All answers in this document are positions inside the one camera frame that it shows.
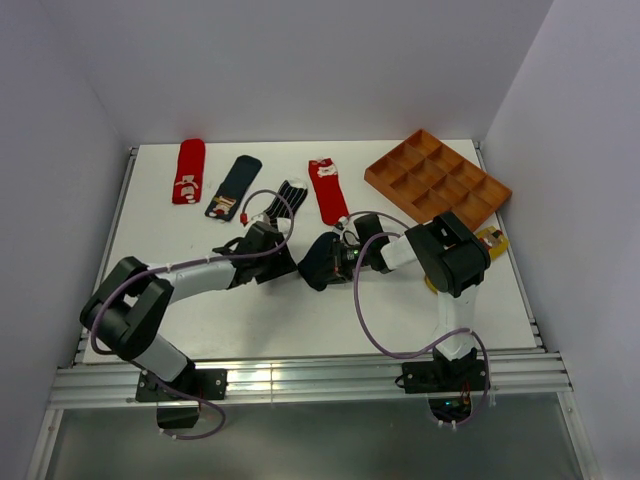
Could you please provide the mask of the plain navy ankle sock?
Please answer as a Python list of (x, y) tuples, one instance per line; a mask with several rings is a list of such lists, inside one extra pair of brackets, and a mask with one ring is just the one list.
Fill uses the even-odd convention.
[(298, 263), (298, 272), (312, 289), (323, 291), (335, 279), (334, 245), (339, 235), (333, 232), (321, 234)]

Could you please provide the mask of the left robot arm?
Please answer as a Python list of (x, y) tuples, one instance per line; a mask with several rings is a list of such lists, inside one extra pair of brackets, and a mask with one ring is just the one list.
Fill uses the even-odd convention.
[(296, 270), (285, 236), (264, 222), (205, 257), (152, 267), (134, 256), (112, 269), (80, 313), (94, 343), (159, 378), (159, 388), (183, 399), (195, 386), (193, 362), (159, 333), (168, 307), (210, 291), (261, 284)]

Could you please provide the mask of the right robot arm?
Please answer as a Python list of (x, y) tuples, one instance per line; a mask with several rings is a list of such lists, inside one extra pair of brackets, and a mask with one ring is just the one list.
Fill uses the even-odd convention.
[(453, 212), (413, 227), (376, 211), (341, 218), (330, 234), (319, 285), (356, 284), (364, 266), (389, 273), (413, 263), (421, 266), (437, 294), (438, 322), (427, 346), (414, 352), (383, 347), (366, 324), (358, 286), (353, 287), (356, 316), (370, 343), (388, 357), (409, 360), (431, 351), (443, 358), (433, 365), (433, 378), (441, 388), (452, 390), (466, 379), (464, 361), (471, 359), (474, 349), (486, 350), (474, 317), (479, 287), (491, 265), (486, 247)]

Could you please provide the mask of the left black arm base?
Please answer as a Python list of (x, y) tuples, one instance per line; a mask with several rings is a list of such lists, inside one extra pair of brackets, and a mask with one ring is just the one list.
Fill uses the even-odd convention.
[[(194, 369), (175, 382), (163, 382), (143, 370), (138, 379), (135, 401), (155, 403), (156, 423), (162, 434), (180, 440), (196, 440), (212, 436), (225, 426), (226, 413), (216, 404), (226, 395), (228, 371), (222, 368)], [(218, 424), (209, 432), (187, 434), (196, 426), (207, 409), (218, 414)]]

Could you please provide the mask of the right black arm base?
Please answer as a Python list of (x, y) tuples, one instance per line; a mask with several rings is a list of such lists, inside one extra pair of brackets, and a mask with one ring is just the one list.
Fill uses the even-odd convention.
[(483, 360), (476, 351), (459, 360), (447, 360), (438, 356), (430, 361), (405, 362), (395, 385), (405, 394), (445, 394), (428, 401), (429, 409), (437, 422), (451, 427), (468, 420), (473, 412), (472, 394), (488, 396), (490, 380)]

